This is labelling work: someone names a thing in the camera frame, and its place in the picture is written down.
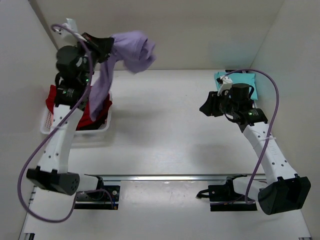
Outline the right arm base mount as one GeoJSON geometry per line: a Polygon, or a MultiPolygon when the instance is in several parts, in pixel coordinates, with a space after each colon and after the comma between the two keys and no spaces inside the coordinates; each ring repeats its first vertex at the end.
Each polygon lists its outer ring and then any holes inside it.
{"type": "Polygon", "coordinates": [[[236,193],[233,180],[247,175],[228,176],[223,184],[211,184],[197,193],[197,199],[209,199],[211,212],[254,212],[256,203],[246,204],[245,197],[236,193]]]}

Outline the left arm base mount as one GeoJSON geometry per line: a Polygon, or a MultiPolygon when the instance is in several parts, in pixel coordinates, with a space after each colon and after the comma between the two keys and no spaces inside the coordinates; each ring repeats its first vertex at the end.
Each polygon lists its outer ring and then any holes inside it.
{"type": "Polygon", "coordinates": [[[90,193],[79,193],[76,197],[75,210],[118,210],[121,182],[119,180],[108,180],[103,176],[97,176],[97,190],[90,193]]]}

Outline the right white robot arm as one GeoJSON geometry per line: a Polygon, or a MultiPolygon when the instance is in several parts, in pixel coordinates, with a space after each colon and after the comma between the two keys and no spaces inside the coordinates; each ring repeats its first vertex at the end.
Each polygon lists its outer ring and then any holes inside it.
{"type": "Polygon", "coordinates": [[[257,203],[267,215],[300,210],[311,182],[288,163],[271,134],[271,123],[260,108],[254,107],[253,91],[253,86],[245,83],[231,84],[222,92],[211,91],[199,110],[208,117],[225,116],[238,125],[255,151],[266,181],[255,180],[252,175],[234,175],[222,185],[210,185],[208,197],[213,205],[257,203]]]}

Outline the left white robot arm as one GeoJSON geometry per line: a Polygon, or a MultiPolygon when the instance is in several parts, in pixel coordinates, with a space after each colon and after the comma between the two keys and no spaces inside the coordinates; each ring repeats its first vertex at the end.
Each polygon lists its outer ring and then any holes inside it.
{"type": "Polygon", "coordinates": [[[87,174],[72,173],[68,161],[73,138],[88,102],[86,88],[90,86],[91,68],[108,59],[114,39],[82,34],[84,45],[67,45],[56,53],[56,95],[48,143],[36,168],[29,168],[26,177],[37,187],[72,196],[87,191],[93,199],[104,195],[102,179],[87,174]]]}

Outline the purple t shirt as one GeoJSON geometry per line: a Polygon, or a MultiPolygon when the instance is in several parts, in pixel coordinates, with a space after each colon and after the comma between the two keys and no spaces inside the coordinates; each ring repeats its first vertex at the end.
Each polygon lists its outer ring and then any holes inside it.
{"type": "Polygon", "coordinates": [[[146,71],[156,60],[156,43],[141,31],[116,33],[111,36],[114,44],[109,58],[100,64],[99,78],[91,87],[89,94],[89,115],[96,120],[98,110],[102,109],[113,82],[114,68],[122,61],[127,71],[137,74],[146,71]]]}

